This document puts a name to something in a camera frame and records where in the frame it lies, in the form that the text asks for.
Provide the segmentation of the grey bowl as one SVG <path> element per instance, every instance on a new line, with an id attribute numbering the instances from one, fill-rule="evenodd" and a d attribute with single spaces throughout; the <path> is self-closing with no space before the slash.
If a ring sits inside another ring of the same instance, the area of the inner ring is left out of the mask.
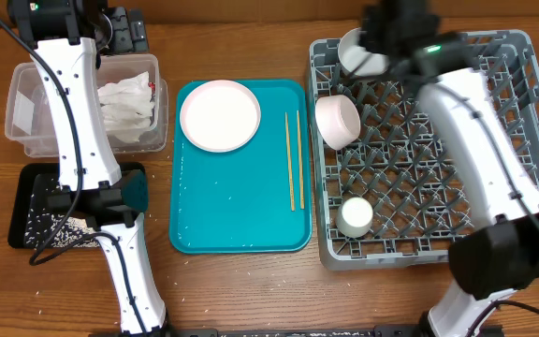
<path id="1" fill-rule="evenodd" d="M 347 32 L 340 40 L 338 57 L 345 73 L 357 76 L 381 75 L 386 72 L 388 58 L 366 51 L 359 45 L 360 28 Z"/>

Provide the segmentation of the white napkin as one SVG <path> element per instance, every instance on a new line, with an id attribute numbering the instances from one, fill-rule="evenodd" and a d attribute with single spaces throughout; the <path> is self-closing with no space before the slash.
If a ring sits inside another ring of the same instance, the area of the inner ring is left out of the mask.
<path id="1" fill-rule="evenodd" d="M 109 82 L 97 90 L 107 132 L 124 143 L 136 143 L 142 128 L 151 125 L 155 107 L 148 72 L 135 77 Z"/>

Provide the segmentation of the small pink bowl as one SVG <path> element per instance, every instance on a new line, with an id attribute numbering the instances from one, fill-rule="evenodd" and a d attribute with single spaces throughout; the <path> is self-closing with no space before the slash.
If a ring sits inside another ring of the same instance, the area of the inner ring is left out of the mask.
<path id="1" fill-rule="evenodd" d="M 355 104 L 345 95 L 321 97 L 315 104 L 315 121 L 324 142 L 340 150 L 360 135 L 360 118 Z"/>

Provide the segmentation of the small white cup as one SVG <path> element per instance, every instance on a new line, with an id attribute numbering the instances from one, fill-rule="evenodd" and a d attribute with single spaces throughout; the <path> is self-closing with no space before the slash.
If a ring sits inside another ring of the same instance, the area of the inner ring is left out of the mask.
<path id="1" fill-rule="evenodd" d="M 345 236 L 358 238 L 371 229 L 373 208 L 365 198 L 349 198 L 338 209 L 337 229 Z"/>

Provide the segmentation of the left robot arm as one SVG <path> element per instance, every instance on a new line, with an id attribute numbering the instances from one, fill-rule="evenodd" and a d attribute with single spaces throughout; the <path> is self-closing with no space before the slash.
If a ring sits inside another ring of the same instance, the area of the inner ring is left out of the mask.
<path id="1" fill-rule="evenodd" d="M 144 238 L 148 209 L 145 173 L 122 170 L 109 145 L 96 71 L 118 23 L 104 1 L 13 0 L 8 15 L 15 38 L 42 80 L 59 154 L 60 192 L 54 211 L 85 220 L 107 259 L 126 336 L 160 336 L 167 309 L 154 283 Z"/>

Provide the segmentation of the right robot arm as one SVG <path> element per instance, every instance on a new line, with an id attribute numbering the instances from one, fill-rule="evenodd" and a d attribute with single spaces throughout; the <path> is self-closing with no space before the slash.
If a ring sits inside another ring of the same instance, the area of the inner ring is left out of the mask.
<path id="1" fill-rule="evenodd" d="M 452 243 L 453 283 L 424 313 L 421 336 L 475 336 L 489 315 L 539 278 L 539 189 L 490 101 L 486 76 L 457 32 L 443 33 L 424 1 L 364 9 L 359 44 L 383 54 L 380 80 L 408 85 L 453 160 L 473 233 Z"/>

